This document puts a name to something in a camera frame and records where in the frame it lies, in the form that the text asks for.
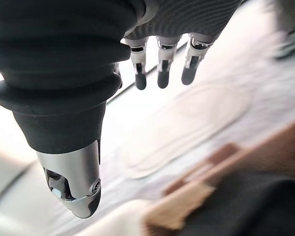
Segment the white surface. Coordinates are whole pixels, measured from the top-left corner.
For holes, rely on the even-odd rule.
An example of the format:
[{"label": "white surface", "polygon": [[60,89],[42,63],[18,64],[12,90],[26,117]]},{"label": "white surface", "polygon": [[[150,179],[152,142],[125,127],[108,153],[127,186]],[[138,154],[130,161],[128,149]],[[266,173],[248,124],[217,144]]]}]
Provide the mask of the white surface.
[{"label": "white surface", "polygon": [[186,91],[125,138],[121,157],[127,175],[141,178],[158,171],[237,120],[249,104],[249,94],[232,86]]},{"label": "white surface", "polygon": [[0,236],[50,236],[58,200],[37,162],[0,201]]},{"label": "white surface", "polygon": [[150,204],[147,200],[125,203],[75,236],[143,236],[142,214]]}]

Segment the black fabric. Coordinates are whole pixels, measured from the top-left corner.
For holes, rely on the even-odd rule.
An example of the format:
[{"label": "black fabric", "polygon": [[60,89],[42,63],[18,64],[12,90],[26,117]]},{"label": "black fabric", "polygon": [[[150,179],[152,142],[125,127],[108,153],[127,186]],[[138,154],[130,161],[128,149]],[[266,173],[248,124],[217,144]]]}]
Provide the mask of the black fabric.
[{"label": "black fabric", "polygon": [[295,236],[295,180],[270,173],[226,178],[179,236]]},{"label": "black fabric", "polygon": [[224,29],[241,0],[157,0],[155,17],[129,34],[128,39],[151,35],[175,37],[183,33],[202,33],[213,41]]}]

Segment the prosthetic hand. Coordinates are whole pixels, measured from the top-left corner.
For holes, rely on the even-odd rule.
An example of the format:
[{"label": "prosthetic hand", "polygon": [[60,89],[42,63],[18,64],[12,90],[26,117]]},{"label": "prosthetic hand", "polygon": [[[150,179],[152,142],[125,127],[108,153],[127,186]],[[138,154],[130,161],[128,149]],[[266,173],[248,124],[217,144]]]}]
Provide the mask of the prosthetic hand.
[{"label": "prosthetic hand", "polygon": [[51,192],[73,214],[88,218],[100,201],[102,120],[121,85],[116,62],[131,56],[144,89],[147,39],[156,35],[165,88],[177,43],[189,33],[182,82],[190,84],[240,2],[0,1],[0,105],[13,112]]}]

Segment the blurry background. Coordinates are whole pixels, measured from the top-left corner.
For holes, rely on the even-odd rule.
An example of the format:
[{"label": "blurry background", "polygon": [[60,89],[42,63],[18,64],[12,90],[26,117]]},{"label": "blurry background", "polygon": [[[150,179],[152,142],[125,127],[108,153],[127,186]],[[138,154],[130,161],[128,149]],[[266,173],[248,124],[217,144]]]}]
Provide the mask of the blurry background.
[{"label": "blurry background", "polygon": [[[89,219],[75,217],[52,196],[36,155],[12,113],[0,107],[0,236],[75,235],[127,201],[156,200],[165,184],[226,142],[250,145],[294,121],[295,54],[274,59],[276,46],[284,40],[284,34],[277,31],[274,10],[271,1],[245,3],[201,62],[190,86],[180,81],[184,50],[179,50],[175,57],[166,89],[158,88],[155,70],[148,74],[144,91],[128,88],[134,81],[132,63],[120,63],[123,87],[118,93],[124,92],[111,99],[106,109],[101,140],[102,199],[96,214]],[[157,44],[151,37],[147,45],[147,71],[156,64]],[[120,156],[125,137],[142,124],[148,126],[148,118],[181,93],[212,84],[234,86],[248,94],[249,110],[154,174],[140,179],[128,177]]]}]

